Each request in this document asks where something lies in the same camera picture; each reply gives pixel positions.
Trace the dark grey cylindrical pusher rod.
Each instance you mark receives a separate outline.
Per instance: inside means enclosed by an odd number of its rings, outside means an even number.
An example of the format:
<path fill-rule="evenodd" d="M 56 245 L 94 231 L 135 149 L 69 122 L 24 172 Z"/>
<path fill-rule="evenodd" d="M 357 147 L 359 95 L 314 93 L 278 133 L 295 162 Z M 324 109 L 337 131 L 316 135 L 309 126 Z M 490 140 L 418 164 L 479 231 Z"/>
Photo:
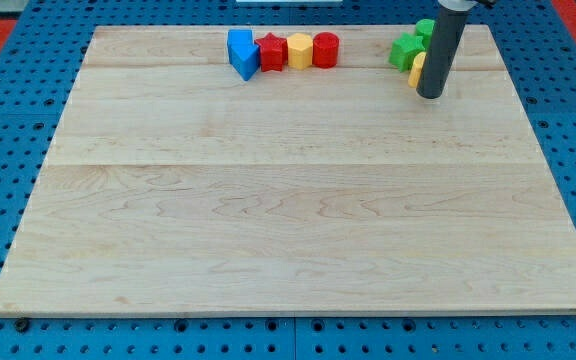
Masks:
<path fill-rule="evenodd" d="M 474 2 L 467 0 L 439 0 L 438 3 L 439 11 L 416 87 L 417 93 L 426 99 L 442 95 L 467 18 L 474 7 Z"/>

